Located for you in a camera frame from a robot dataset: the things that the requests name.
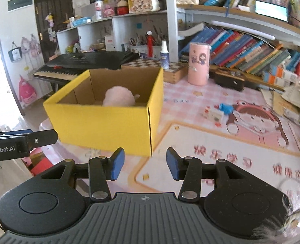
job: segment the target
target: metal screw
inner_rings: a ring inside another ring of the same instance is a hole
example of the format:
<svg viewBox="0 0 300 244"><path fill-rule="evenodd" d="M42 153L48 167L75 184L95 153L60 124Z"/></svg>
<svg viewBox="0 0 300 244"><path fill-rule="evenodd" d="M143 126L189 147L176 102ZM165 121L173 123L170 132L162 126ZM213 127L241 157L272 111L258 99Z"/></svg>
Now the metal screw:
<svg viewBox="0 0 300 244"><path fill-rule="evenodd" d="M185 199L194 199L197 197L197 193L194 191L184 191L181 196Z"/></svg>
<svg viewBox="0 0 300 244"><path fill-rule="evenodd" d="M92 194L93 198L99 199L99 200L105 199L105 198L107 198L107 196L108 196L108 193L103 192L103 191L97 191Z"/></svg>

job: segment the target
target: red ornament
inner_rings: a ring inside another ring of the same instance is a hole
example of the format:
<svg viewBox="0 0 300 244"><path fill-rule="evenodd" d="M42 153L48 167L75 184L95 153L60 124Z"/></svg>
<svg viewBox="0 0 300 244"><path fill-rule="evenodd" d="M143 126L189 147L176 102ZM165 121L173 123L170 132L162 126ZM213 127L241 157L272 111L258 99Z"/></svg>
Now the red ornament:
<svg viewBox="0 0 300 244"><path fill-rule="evenodd" d="M148 35L148 58L152 58L154 39L151 31L148 31L147 35Z"/></svg>

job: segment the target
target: small wooden box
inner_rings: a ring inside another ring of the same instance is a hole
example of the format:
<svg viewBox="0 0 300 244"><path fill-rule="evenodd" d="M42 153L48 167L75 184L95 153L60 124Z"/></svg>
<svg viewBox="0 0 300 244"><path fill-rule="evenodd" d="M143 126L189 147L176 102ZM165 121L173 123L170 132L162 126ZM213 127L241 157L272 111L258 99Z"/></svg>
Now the small wooden box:
<svg viewBox="0 0 300 244"><path fill-rule="evenodd" d="M122 69L160 67L159 60L137 59L122 65ZM187 63L169 63L169 69L164 70L164 82L176 84L187 75Z"/></svg>

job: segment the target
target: doorframe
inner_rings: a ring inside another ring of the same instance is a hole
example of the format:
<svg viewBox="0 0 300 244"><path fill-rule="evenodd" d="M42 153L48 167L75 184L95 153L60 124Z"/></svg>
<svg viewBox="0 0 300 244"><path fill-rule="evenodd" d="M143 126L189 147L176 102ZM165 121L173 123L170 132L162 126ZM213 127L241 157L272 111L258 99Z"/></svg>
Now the doorframe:
<svg viewBox="0 0 300 244"><path fill-rule="evenodd" d="M2 60L2 63L3 63L3 68L4 68L4 71L5 71L5 74L6 74L6 79L8 81L11 93L13 95L14 100L16 101L16 104L18 106L18 109L19 109L21 115L24 116L25 115L24 110L21 107L19 99L18 99L18 97L16 95L16 92L15 92L15 90L13 88L13 85L12 85L12 82L11 82L11 78L10 78L10 75L9 75L9 72L8 72L8 68L6 67L6 62L5 62L5 58L4 58L3 50L2 50L2 45L1 45L1 39L0 39L0 55L1 55L1 60Z"/></svg>

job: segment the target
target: screen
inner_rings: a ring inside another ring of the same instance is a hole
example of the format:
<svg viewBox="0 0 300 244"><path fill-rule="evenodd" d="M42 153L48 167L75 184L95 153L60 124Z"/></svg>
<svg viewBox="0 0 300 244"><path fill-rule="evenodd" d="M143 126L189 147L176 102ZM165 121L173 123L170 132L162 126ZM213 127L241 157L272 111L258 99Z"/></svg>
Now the screen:
<svg viewBox="0 0 300 244"><path fill-rule="evenodd" d="M272 3L256 1L255 12L272 18L280 19L288 22L288 10L283 7Z"/></svg>

